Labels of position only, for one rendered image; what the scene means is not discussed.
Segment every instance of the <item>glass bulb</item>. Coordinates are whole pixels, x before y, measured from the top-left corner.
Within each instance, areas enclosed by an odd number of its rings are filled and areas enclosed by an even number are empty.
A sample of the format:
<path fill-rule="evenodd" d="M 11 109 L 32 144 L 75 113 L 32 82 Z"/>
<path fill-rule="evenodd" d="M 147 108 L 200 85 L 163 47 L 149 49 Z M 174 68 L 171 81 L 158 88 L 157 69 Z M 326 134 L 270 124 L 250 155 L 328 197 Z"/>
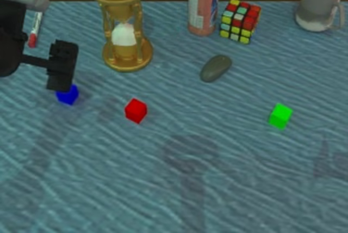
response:
<path fill-rule="evenodd" d="M 133 25 L 128 22 L 119 23 L 111 34 L 111 41 L 119 46 L 136 45 Z"/>

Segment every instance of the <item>green cube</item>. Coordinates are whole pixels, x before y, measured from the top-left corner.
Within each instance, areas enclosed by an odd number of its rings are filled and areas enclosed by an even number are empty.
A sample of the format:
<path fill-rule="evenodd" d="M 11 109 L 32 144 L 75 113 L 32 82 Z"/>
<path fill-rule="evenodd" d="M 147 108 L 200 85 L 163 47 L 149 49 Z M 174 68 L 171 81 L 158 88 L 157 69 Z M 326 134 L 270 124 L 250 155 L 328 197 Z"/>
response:
<path fill-rule="evenodd" d="M 292 109 L 277 103 L 268 119 L 268 123 L 282 130 L 287 126 L 292 113 Z"/>

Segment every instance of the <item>mug handle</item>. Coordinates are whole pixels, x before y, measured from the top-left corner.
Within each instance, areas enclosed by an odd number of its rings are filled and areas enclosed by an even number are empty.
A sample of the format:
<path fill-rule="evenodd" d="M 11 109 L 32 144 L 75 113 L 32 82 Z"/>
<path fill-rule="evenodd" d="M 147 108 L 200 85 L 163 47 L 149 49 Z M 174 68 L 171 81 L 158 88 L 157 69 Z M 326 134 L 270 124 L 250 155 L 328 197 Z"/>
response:
<path fill-rule="evenodd" d="M 339 24 L 338 25 L 332 25 L 330 29 L 332 30 L 339 30 L 342 29 L 344 26 L 344 21 L 345 21 L 345 15 L 344 15 L 344 7 L 342 4 L 337 3 L 334 5 L 334 7 L 337 7 L 338 13 L 339 13 Z"/>

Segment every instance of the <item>computer mouse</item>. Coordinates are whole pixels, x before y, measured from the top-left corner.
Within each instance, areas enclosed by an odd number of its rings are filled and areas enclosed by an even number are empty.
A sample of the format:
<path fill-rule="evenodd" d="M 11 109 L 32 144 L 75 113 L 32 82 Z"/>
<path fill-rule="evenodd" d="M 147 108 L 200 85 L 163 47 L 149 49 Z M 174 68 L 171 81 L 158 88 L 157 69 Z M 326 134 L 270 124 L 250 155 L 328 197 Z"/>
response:
<path fill-rule="evenodd" d="M 204 82 L 213 82 L 220 78 L 232 65 L 232 60 L 225 55 L 210 58 L 203 66 L 200 78 Z"/>

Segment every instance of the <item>rubik's cube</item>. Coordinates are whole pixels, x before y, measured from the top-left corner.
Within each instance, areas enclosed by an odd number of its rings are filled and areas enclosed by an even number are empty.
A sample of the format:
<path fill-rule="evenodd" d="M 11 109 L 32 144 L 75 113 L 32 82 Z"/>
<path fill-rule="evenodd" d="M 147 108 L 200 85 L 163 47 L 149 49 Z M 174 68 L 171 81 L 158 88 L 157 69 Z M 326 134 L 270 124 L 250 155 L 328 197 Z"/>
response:
<path fill-rule="evenodd" d="M 220 36 L 249 44 L 261 13 L 261 7 L 230 0 L 222 14 Z"/>

